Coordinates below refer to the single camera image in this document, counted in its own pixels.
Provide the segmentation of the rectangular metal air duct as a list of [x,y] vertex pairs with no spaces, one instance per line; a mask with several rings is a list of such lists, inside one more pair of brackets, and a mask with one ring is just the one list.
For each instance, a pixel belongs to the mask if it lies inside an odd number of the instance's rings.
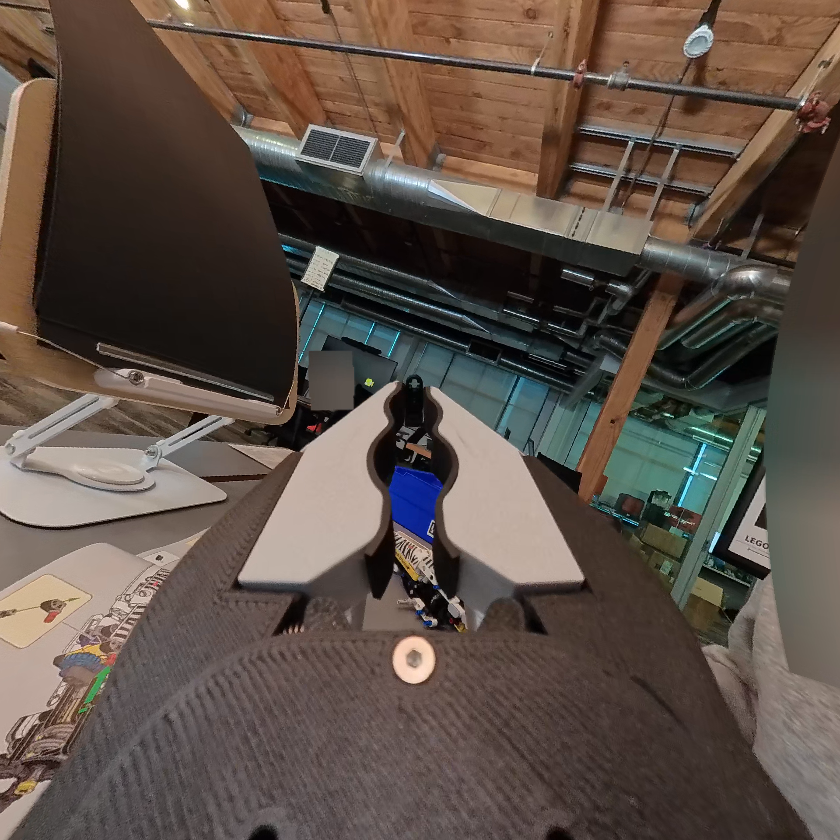
[[741,283],[752,280],[768,298],[783,300],[790,288],[789,271],[654,237],[644,219],[453,179],[384,158],[345,171],[304,157],[300,142],[291,138],[242,127],[234,131],[248,146],[262,179],[306,193],[619,277],[637,267],[712,287],[742,270]]

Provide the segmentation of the framed poster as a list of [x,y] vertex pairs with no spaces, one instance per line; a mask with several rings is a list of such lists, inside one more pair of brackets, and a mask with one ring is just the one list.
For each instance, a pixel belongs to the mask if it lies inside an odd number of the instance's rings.
[[735,570],[763,580],[771,572],[763,455],[753,466],[710,554]]

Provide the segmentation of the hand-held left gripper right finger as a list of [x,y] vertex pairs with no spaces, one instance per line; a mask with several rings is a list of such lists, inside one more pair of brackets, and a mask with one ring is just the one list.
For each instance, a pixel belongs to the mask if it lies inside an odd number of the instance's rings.
[[478,627],[500,599],[579,591],[585,576],[530,460],[437,387],[427,388],[437,583]]

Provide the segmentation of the round metal duct pipes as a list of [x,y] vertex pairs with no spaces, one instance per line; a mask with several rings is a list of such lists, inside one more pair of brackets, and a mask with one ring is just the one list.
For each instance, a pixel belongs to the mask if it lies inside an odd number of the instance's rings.
[[681,282],[663,276],[637,328],[659,308],[653,348],[643,377],[667,392],[698,392],[778,332],[793,271],[751,263],[726,270],[673,313]]

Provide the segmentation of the white vent grille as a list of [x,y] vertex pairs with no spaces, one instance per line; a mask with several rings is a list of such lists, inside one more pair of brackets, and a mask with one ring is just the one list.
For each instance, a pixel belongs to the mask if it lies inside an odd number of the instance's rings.
[[298,163],[356,176],[363,176],[382,158],[378,139],[314,124],[308,126],[295,153]]

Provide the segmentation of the striped lego vehicle model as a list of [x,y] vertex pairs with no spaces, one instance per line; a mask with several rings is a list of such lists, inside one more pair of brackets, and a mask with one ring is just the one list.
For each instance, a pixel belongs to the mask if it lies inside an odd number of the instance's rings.
[[417,536],[394,528],[394,573],[405,595],[400,607],[410,609],[426,629],[465,633],[466,609],[456,595],[447,595],[438,583],[431,548]]

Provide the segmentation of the silver laptop with stickers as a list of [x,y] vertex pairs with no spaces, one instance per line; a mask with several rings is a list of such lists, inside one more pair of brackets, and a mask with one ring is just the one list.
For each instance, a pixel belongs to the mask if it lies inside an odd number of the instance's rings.
[[2,838],[69,758],[132,630],[202,535],[140,554],[94,543],[2,591]]

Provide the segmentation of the black monitor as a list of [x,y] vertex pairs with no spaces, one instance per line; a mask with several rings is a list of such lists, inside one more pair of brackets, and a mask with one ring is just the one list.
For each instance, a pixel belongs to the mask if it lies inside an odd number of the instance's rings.
[[283,424],[298,294],[252,154],[131,2],[51,2],[57,80],[19,87],[2,155],[2,363],[117,396],[129,369]]

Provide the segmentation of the blue plastic bin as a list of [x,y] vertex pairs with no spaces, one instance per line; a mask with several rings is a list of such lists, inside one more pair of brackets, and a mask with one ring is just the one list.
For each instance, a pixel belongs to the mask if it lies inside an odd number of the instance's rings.
[[394,524],[431,544],[441,489],[442,483],[430,471],[395,467],[389,486]]

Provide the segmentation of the black sprinkler pipe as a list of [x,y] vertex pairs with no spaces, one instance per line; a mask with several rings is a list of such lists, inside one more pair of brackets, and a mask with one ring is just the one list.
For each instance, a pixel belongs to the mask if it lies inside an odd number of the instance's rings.
[[603,74],[590,70],[551,68],[543,66],[538,62],[526,65],[509,61],[447,56],[372,45],[344,44],[316,38],[298,38],[283,35],[251,33],[233,29],[201,27],[184,24],[178,21],[170,22],[148,19],[147,23],[152,28],[160,31],[229,39],[255,45],[284,46],[317,50],[344,56],[377,58],[382,60],[400,60],[431,67],[481,70],[509,76],[569,82],[578,88],[582,86],[597,86],[616,91],[630,90],[652,92],[667,97],[697,98],[704,101],[726,102],[745,107],[782,110],[787,112],[801,111],[809,98],[807,94],[800,94],[793,97],[783,97],[752,91],[735,91],[729,89],[692,86],[678,82],[650,80],[631,77],[624,71],[615,71],[610,74]]

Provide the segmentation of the white monitor stand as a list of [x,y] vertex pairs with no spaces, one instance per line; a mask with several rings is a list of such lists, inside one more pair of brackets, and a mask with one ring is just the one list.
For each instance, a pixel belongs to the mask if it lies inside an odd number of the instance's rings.
[[[117,396],[85,394],[6,441],[1,507],[7,519],[43,529],[69,529],[226,499],[224,491],[167,457],[231,424],[242,400],[134,368],[100,369],[94,380]],[[128,395],[160,401],[179,397],[217,413],[145,450],[49,446],[58,435]]]

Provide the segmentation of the person in grey hoodie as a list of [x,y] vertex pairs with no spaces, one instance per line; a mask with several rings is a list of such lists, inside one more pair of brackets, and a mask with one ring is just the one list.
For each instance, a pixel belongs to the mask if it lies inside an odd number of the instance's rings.
[[743,737],[816,839],[839,838],[839,688],[793,674],[772,576],[702,649]]

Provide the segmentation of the wooden post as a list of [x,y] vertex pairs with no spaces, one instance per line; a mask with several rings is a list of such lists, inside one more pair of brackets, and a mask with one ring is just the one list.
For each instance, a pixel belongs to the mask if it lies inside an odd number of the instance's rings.
[[592,502],[602,483],[604,470],[683,285],[683,277],[675,272],[666,271],[660,276],[624,352],[577,467],[581,473],[578,496],[586,504]]

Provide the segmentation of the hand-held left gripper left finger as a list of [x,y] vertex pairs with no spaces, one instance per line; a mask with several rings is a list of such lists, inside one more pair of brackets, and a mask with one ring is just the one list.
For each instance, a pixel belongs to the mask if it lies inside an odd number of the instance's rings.
[[300,452],[238,574],[251,592],[380,600],[396,561],[392,500],[403,386],[393,382]]

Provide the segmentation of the white paper note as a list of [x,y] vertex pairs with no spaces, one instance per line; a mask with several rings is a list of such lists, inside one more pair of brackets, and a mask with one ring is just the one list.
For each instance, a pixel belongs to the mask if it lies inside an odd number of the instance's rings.
[[321,246],[315,247],[301,274],[301,282],[314,290],[324,291],[332,277],[340,254]]

